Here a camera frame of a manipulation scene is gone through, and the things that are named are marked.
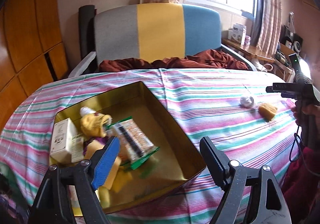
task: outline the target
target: wooden wardrobe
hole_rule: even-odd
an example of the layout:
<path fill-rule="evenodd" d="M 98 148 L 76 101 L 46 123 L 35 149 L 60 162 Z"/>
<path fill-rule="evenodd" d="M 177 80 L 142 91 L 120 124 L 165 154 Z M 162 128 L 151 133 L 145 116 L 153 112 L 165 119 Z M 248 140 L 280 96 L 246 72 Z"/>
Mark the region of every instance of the wooden wardrobe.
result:
<path fill-rule="evenodd" d="M 57 0 L 6 0 L 0 10 L 0 131 L 28 96 L 67 73 Z"/>

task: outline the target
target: handheld camera device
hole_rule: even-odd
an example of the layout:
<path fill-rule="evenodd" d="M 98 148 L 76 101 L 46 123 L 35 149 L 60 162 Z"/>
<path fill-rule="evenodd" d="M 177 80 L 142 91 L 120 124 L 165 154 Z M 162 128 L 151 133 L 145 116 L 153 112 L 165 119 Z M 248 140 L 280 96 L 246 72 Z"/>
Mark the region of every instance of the handheld camera device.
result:
<path fill-rule="evenodd" d="M 316 128 L 314 115 L 305 115 L 301 111 L 302 106 L 309 104 L 320 105 L 320 92 L 313 86 L 308 64 L 298 55 L 289 55 L 292 67 L 295 71 L 294 83 L 274 83 L 266 88 L 266 92 L 281 92 L 281 97 L 297 100 L 297 111 L 300 112 L 299 126 L 303 145 L 313 150 L 320 150 L 320 139 Z"/>

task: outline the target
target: metal screw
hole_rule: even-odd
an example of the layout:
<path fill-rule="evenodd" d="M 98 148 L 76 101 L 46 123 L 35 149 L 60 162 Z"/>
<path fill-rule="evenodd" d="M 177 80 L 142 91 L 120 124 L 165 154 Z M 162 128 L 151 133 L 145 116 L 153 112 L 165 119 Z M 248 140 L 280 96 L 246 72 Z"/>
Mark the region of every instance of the metal screw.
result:
<path fill-rule="evenodd" d="M 49 166 L 49 170 L 50 171 L 54 171 L 55 169 L 57 169 L 57 165 L 56 164 L 52 164 Z"/>
<path fill-rule="evenodd" d="M 265 170 L 265 171 L 270 171 L 271 170 L 270 166 L 268 166 L 266 164 L 262 166 L 262 169 Z"/>
<path fill-rule="evenodd" d="M 82 160 L 82 161 L 80 162 L 80 164 L 81 164 L 82 166 L 87 166 L 89 163 L 90 163 L 90 161 L 89 161 L 88 159 Z"/>
<path fill-rule="evenodd" d="M 233 166 L 233 167 L 237 167 L 240 165 L 240 163 L 237 161 L 237 160 L 231 160 L 230 161 L 230 164 Z"/>

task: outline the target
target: blue gripper pad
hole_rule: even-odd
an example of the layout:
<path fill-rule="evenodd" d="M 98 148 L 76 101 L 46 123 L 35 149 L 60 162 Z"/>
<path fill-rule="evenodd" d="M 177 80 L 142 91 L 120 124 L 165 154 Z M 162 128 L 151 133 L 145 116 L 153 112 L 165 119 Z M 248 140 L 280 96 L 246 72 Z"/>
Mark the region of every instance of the blue gripper pad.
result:
<path fill-rule="evenodd" d="M 93 180 L 91 182 L 91 186 L 94 191 L 105 183 L 107 176 L 113 166 L 113 163 L 115 162 L 116 157 L 119 154 L 119 151 L 120 141 L 115 137 L 105 150 L 96 167 L 94 168 Z"/>

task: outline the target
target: sofa armrest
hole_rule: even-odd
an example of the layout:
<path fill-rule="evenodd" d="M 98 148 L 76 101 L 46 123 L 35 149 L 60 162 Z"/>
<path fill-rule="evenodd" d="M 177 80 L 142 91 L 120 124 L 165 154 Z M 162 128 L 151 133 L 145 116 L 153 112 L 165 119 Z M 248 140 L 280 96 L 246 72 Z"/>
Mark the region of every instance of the sofa armrest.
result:
<path fill-rule="evenodd" d="M 86 57 L 83 58 L 83 60 L 72 70 L 72 72 L 69 74 L 68 78 L 77 77 L 88 68 L 90 63 L 95 59 L 97 53 L 96 52 L 90 52 Z"/>
<path fill-rule="evenodd" d="M 248 67 L 249 71 L 257 71 L 255 66 L 251 62 L 249 62 L 249 60 L 242 57 L 241 55 L 226 47 L 225 45 L 221 45 L 221 50 L 224 51 L 226 54 L 230 54 L 233 58 L 237 59 L 238 61 L 244 62 Z"/>

